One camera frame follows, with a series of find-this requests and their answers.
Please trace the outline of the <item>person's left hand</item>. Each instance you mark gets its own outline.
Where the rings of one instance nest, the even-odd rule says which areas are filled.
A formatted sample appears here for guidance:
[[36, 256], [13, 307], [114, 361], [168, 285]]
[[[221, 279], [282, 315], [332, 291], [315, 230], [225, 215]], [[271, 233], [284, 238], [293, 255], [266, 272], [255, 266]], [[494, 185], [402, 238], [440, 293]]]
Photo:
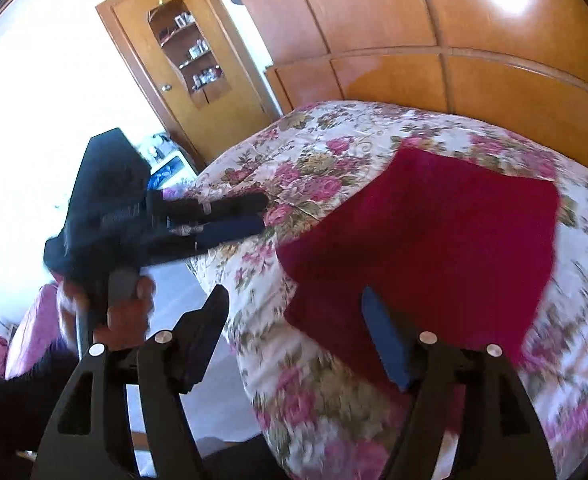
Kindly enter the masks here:
[[[106, 344], [113, 351], [143, 344], [149, 331], [149, 315], [154, 308], [155, 292], [156, 285], [152, 278], [142, 275], [132, 298], [108, 307], [108, 320], [96, 327], [93, 341]], [[56, 307], [60, 332], [66, 347], [77, 352], [76, 318], [78, 314], [88, 311], [88, 297], [81, 287], [63, 280], [56, 292]]]

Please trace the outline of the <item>black sleeved left forearm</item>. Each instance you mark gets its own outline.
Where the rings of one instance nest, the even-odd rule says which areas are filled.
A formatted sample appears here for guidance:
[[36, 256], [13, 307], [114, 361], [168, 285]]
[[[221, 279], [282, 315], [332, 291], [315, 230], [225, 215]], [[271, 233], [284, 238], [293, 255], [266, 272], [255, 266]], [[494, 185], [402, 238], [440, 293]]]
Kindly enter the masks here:
[[56, 339], [26, 373], [0, 378], [0, 479], [30, 477], [32, 463], [18, 454], [38, 450], [77, 364], [77, 353]]

